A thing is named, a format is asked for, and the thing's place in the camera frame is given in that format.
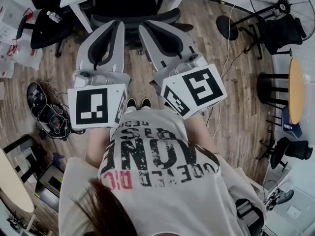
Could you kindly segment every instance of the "wooden floor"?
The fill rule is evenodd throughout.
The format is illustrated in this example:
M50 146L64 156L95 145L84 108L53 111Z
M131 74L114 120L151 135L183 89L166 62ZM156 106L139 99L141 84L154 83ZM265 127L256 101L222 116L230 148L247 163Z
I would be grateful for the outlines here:
M183 23L194 25L189 33L198 50L205 55L209 63L214 63L219 71L227 58L228 41L222 37L216 27L216 18L222 14L230 15L231 7L205 0L184 0L180 6ZM247 13L233 9L234 21L246 16ZM236 41L230 42L229 61L227 70L235 57L245 46L251 43L242 32ZM44 50L44 57L39 71L16 65L14 77L4 79L5 99L0 101L0 146L17 140L23 134L32 134L38 142L49 152L59 152L65 156L63 164L72 156L84 156L89 132L84 135L70 135L69 141L46 139L40 141L38 130L26 102L26 89L30 82L51 79L51 86L58 92L66 92L72 87L71 74L75 70L75 61L79 45L73 38L69 38L63 48L62 56L54 57L55 47ZM220 121L215 142L221 155L232 167L242 167L245 174L262 183L266 173L267 161L257 162L255 157L262 153L259 140L268 138L267 122L269 108L260 104L256 95L256 79L260 72L273 72L271 56L264 52L264 59L257 60L255 52L242 54L232 65L230 71L223 79L228 98L220 105L214 107L209 120L209 130L213 134ZM153 87L149 85L152 79L152 68L145 55L139 56L136 51L126 51L125 72L132 78L129 87L129 96L136 98L138 102L144 97L152 100L153 107L158 107L158 97ZM58 215L34 195L34 184L26 183L29 193L36 205L35 213L37 221L46 229L53 230L58 235ZM8 198L2 194L2 198L17 216L29 221L31 215L20 211Z

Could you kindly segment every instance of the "water bottle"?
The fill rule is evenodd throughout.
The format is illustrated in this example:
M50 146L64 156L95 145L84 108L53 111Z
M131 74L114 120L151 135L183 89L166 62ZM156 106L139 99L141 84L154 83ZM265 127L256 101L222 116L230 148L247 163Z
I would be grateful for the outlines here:
M48 16L51 20L55 21L56 23L59 23L60 20L61 20L61 17L58 16L55 12L47 11L47 16Z

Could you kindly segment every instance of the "black shoe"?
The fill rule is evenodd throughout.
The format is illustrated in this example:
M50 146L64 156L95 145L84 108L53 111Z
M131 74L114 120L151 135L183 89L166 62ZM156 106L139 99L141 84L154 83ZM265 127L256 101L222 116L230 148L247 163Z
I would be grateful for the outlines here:
M142 101L141 108L143 108L143 107L149 107L149 108L151 108L151 101L150 101L148 98L145 98L145 99Z
M129 107L137 107L137 103L136 100L134 98L130 98L127 102L127 108Z

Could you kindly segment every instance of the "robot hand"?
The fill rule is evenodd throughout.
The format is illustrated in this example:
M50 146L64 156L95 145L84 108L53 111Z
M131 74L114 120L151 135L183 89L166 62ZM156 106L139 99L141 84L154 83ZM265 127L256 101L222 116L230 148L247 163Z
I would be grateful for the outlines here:
M151 84L183 118L226 98L214 64L208 65L188 35L174 26L145 21L139 37L156 73ZM102 60L110 44L109 54ZM68 90L74 128L117 127L130 77L124 71L125 27L119 20L95 30L80 46Z

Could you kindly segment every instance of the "wooden table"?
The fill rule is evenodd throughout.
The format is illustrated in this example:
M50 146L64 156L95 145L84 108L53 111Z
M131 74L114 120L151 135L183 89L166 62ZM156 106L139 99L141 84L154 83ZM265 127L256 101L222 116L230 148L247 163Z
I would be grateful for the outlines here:
M34 204L23 182L11 166L2 148L0 148L0 188L19 208L26 212L34 211Z
M271 79L288 79L288 88L277 88L272 86ZM287 92L288 100L271 97L273 91ZM263 104L276 103L289 106L290 122L297 124L304 109L304 80L303 71L297 58L292 58L288 74L266 74L260 73L257 79L257 95Z

